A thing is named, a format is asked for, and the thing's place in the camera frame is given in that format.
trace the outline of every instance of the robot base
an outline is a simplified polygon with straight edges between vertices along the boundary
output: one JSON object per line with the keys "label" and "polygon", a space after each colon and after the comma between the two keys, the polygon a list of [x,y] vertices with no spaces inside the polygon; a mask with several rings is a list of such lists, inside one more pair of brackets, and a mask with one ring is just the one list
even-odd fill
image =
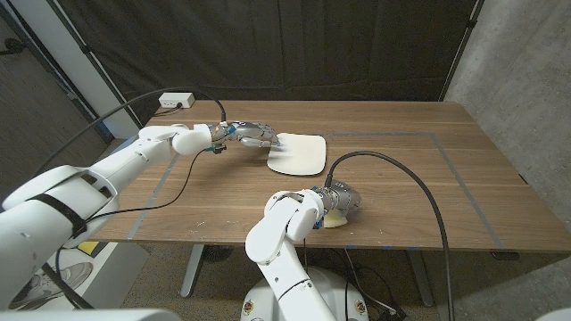
{"label": "robot base", "polygon": [[[339,321],[345,320],[346,281],[337,274],[320,267],[309,267],[308,275],[335,318]],[[347,310],[349,320],[368,321],[365,301],[352,284],[349,284],[347,289]],[[259,281],[246,295],[240,320],[286,321],[265,279]]]}

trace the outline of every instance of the table leg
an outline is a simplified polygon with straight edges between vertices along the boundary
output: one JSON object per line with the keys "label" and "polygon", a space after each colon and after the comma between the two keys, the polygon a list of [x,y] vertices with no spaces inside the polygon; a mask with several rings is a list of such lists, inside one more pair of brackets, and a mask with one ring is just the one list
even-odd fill
{"label": "table leg", "polygon": [[204,244],[194,244],[192,247],[188,266],[186,267],[185,280],[182,282],[182,288],[180,289],[180,295],[183,298],[188,298],[193,294],[194,285],[203,264],[203,251]]}
{"label": "table leg", "polygon": [[420,251],[407,251],[409,256],[412,272],[417,280],[418,292],[420,299],[425,307],[434,306],[434,298],[430,290],[430,283],[428,282],[428,275],[426,274],[425,262],[422,260],[422,253]]}

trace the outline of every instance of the concrete wall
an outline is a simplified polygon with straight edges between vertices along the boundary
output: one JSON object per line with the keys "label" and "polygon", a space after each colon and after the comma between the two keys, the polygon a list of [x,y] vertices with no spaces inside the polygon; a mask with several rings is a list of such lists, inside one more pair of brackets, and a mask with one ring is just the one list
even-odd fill
{"label": "concrete wall", "polygon": [[571,1],[486,1],[445,100],[571,231]]}
{"label": "concrete wall", "polygon": [[[464,105],[571,231],[571,1],[487,0],[445,100]],[[451,259],[457,320],[535,320],[571,307],[568,255]],[[425,260],[445,319],[442,254]]]}

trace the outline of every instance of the blue tape line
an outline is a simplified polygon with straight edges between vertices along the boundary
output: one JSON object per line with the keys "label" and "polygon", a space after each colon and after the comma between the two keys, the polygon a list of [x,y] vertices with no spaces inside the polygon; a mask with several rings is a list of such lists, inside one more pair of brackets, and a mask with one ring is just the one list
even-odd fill
{"label": "blue tape line", "polygon": [[[172,171],[172,168],[175,166],[175,163],[178,160],[178,156],[180,156],[179,153],[177,153],[175,155],[175,157],[172,158],[172,160],[170,161],[169,166],[167,167],[167,170],[165,170],[164,174],[162,174],[161,177],[161,181],[159,181],[159,184],[157,185],[157,187],[154,189],[153,194],[151,195],[151,198],[149,199],[149,201],[146,203],[145,207],[149,208],[151,206],[153,206],[154,200],[157,199],[157,196],[159,196],[159,192],[161,191],[162,185],[164,184],[164,182],[167,181],[167,177],[169,176],[170,172]],[[139,214],[139,217],[137,218],[137,221],[135,221],[135,224],[133,225],[133,227],[131,227],[131,231],[128,233],[127,235],[127,239],[128,240],[132,240],[133,237],[135,236],[135,233],[137,232],[137,230],[139,229],[139,227],[141,226],[141,223],[143,223],[143,219],[145,219],[146,214],[148,213],[149,210],[143,210],[141,211],[141,214]]]}
{"label": "blue tape line", "polygon": [[458,181],[458,184],[460,185],[460,188],[462,189],[462,191],[464,192],[464,194],[466,195],[466,197],[470,201],[470,204],[472,204],[472,207],[476,211],[476,214],[480,218],[480,221],[482,221],[482,224],[484,225],[485,229],[488,231],[488,234],[490,234],[490,237],[492,238],[493,242],[496,244],[498,249],[505,249],[506,247],[503,245],[503,242],[500,240],[500,237],[498,237],[498,235],[496,234],[496,231],[493,229],[492,224],[488,220],[488,217],[486,217],[484,212],[482,211],[482,209],[480,209],[480,206],[476,202],[476,199],[474,199],[474,196],[472,196],[472,193],[468,190],[468,187],[464,183],[464,180],[462,179],[459,172],[454,167],[452,160],[448,157],[448,154],[443,149],[443,146],[440,144],[440,141],[436,138],[435,134],[432,134],[432,139],[434,141],[434,144],[436,145],[436,148],[438,148],[438,151],[443,156],[444,161],[448,165],[448,168],[452,172],[452,175],[454,175],[454,177]]}

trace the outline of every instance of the gray floor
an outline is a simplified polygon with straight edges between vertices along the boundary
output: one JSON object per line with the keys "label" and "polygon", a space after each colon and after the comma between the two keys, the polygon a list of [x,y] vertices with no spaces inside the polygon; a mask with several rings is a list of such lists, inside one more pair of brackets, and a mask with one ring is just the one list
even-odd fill
{"label": "gray floor", "polygon": [[[190,246],[184,244],[142,244],[151,256],[137,278],[123,308],[163,308],[183,320],[239,320],[245,295],[262,279],[258,267],[245,255],[243,247],[234,249],[229,259],[203,264],[193,295],[178,295],[184,277]],[[436,308],[420,304],[412,271],[404,251],[351,250],[356,265],[374,268],[384,277],[395,300],[411,320],[438,320]],[[343,263],[331,250],[308,249],[312,266],[343,274]],[[365,291],[379,300],[388,300],[381,281],[363,272],[360,282]],[[377,313],[371,310],[371,316]]]}

